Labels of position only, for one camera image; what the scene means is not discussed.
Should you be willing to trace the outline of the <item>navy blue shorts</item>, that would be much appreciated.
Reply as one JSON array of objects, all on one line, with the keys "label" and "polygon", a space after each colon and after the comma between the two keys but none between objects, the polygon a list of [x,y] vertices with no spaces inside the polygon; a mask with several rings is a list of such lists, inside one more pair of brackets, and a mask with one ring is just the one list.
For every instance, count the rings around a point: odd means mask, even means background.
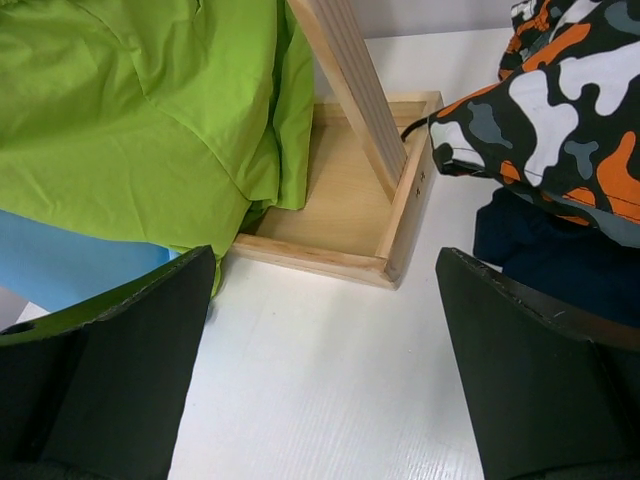
[{"label": "navy blue shorts", "polygon": [[473,255],[539,292],[639,326],[639,250],[547,213],[505,188],[476,214]]}]

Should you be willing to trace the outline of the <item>lime green shorts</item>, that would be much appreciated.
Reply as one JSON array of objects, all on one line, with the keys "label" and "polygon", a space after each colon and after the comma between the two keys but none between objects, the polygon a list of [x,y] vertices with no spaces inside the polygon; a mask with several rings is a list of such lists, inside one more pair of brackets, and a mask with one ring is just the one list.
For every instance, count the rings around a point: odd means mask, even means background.
[{"label": "lime green shorts", "polygon": [[313,103],[285,1],[5,1],[1,213],[223,258],[304,206]]}]

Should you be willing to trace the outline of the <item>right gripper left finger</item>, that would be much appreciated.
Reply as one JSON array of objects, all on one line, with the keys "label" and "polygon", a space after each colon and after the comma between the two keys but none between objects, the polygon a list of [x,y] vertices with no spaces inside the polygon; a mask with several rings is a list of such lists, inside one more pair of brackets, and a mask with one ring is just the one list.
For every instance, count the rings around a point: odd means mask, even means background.
[{"label": "right gripper left finger", "polygon": [[216,260],[195,248],[1,333],[5,479],[164,479]]}]

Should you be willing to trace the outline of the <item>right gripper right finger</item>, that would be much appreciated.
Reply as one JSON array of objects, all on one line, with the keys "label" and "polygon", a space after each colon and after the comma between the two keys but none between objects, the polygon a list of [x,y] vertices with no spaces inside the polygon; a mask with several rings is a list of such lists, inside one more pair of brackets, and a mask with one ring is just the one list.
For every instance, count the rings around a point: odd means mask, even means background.
[{"label": "right gripper right finger", "polygon": [[484,476],[637,478],[638,330],[456,248],[436,275]]}]

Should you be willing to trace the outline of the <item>wooden clothes rack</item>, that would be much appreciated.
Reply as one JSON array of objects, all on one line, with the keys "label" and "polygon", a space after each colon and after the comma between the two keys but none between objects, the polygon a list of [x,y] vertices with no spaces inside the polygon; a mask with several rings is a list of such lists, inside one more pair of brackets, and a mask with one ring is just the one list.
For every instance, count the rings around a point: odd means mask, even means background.
[{"label": "wooden clothes rack", "polygon": [[316,100],[305,206],[271,208],[231,253],[395,289],[411,259],[433,167],[429,132],[404,128],[443,105],[440,92],[385,94],[347,1],[289,4],[331,89]]}]

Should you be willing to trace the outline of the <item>light blue shorts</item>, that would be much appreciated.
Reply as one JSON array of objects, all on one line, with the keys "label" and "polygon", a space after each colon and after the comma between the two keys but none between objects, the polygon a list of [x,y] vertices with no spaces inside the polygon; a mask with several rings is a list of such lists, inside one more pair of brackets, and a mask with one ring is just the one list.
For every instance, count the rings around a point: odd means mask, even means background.
[{"label": "light blue shorts", "polygon": [[49,312],[135,280],[177,257],[166,247],[98,239],[1,213],[1,285]]}]

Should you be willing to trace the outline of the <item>camouflage patterned shorts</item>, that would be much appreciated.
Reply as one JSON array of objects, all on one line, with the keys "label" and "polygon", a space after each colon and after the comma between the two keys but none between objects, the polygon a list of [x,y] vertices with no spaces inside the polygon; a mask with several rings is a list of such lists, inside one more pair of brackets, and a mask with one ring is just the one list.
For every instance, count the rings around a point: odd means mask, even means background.
[{"label": "camouflage patterned shorts", "polygon": [[429,116],[438,170],[639,244],[639,5],[521,1],[497,81]]}]

